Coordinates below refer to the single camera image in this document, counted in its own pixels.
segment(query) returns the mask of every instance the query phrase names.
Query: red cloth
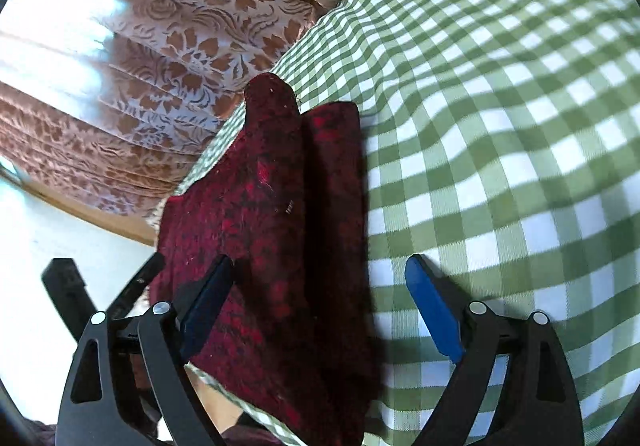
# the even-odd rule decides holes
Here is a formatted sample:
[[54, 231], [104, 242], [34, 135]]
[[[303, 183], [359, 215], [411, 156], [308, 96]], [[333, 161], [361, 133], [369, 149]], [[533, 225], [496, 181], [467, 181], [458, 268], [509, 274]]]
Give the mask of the red cloth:
[[246, 121], [218, 164], [162, 215], [172, 299], [219, 253], [239, 280], [191, 359], [310, 446], [360, 446], [380, 370], [367, 337], [362, 151], [354, 104], [300, 115], [273, 74], [244, 92]]

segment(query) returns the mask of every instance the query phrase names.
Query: green and white checkered fabric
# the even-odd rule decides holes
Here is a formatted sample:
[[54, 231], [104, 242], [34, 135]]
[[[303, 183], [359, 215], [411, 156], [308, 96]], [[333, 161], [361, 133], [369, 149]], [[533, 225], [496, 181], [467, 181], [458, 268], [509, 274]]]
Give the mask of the green and white checkered fabric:
[[[367, 445], [411, 444], [452, 372], [404, 286], [412, 253], [498, 313], [551, 317], [588, 444], [620, 415], [640, 382], [639, 48], [634, 0], [344, 0], [276, 66], [303, 112], [347, 100], [362, 116], [385, 347]], [[243, 123], [242, 106], [180, 192]], [[505, 369], [499, 358], [471, 439]]]

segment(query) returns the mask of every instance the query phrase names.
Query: brown floral pattern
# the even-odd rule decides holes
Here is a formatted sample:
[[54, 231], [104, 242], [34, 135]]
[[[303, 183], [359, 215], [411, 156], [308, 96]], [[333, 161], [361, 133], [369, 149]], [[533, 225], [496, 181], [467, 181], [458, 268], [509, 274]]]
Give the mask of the brown floral pattern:
[[[29, 0], [20, 7], [42, 14], [17, 28], [2, 23], [11, 0], [0, 14], [0, 153], [84, 203], [146, 216], [187, 174], [249, 80], [339, 0], [87, 1], [113, 7], [82, 17], [68, 0]], [[43, 26], [72, 32], [76, 24], [108, 36], [91, 51], [40, 37]], [[17, 52], [29, 55], [27, 65]], [[68, 76], [43, 74], [53, 61], [70, 62], [62, 67]], [[95, 86], [84, 86], [76, 68], [97, 77]]]

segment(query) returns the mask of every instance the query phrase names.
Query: dark red towel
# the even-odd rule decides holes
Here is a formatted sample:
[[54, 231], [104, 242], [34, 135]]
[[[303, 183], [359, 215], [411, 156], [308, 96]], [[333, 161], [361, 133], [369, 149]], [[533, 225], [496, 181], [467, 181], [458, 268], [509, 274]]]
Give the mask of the dark red towel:
[[310, 446], [360, 446], [379, 366], [365, 320], [358, 110], [340, 102], [301, 116], [273, 74], [244, 95], [236, 141], [166, 205], [166, 267], [150, 301], [172, 299], [215, 256], [230, 256], [238, 285], [194, 365]]

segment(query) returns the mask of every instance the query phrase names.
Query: curtain fold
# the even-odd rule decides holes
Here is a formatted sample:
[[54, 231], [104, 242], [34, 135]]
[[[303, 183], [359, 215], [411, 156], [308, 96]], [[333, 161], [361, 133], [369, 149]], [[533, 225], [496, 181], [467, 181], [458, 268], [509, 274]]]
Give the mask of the curtain fold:
[[116, 214], [146, 216], [242, 100], [339, 0], [9, 0], [0, 154]]

